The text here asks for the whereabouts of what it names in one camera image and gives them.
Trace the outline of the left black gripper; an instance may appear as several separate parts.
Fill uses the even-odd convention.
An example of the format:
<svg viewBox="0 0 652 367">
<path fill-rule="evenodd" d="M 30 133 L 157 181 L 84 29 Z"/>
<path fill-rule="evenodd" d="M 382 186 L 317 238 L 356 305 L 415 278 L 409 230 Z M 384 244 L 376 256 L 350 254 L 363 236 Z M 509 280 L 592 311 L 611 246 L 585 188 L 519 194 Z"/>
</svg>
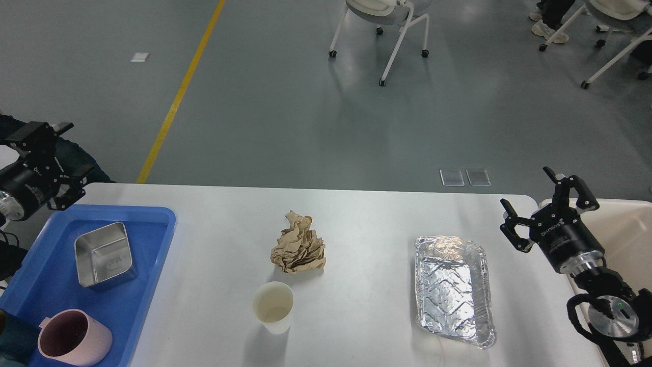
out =
<svg viewBox="0 0 652 367">
<path fill-rule="evenodd" d="M 58 137 L 74 127 L 74 123 L 49 125 L 31 121 L 4 139 L 4 145 L 19 154 L 14 162 L 1 171 L 2 215 L 7 221 L 25 221 L 47 203 L 51 211 L 65 211 L 84 197 L 88 176 L 93 165 L 83 165 L 71 175 L 60 173 L 42 177 L 33 169 L 53 169 L 58 166 Z"/>
</svg>

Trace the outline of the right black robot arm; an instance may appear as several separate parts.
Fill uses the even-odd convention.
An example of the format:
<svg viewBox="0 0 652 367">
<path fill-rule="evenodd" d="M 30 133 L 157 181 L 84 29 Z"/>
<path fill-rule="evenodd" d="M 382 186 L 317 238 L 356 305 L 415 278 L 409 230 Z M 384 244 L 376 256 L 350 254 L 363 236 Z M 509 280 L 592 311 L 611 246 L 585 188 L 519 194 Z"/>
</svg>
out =
<svg viewBox="0 0 652 367">
<path fill-rule="evenodd" d="M 650 339 L 650 290 L 633 291 L 619 272 L 606 265 L 605 248 L 581 219 L 600 204 L 579 176 L 543 168 L 555 186 L 552 200 L 528 218 L 503 198 L 500 230 L 517 251 L 538 245 L 555 272 L 570 276 L 582 293 L 566 303 L 576 332 L 599 347 L 610 366 L 629 366 L 617 342 Z"/>
</svg>

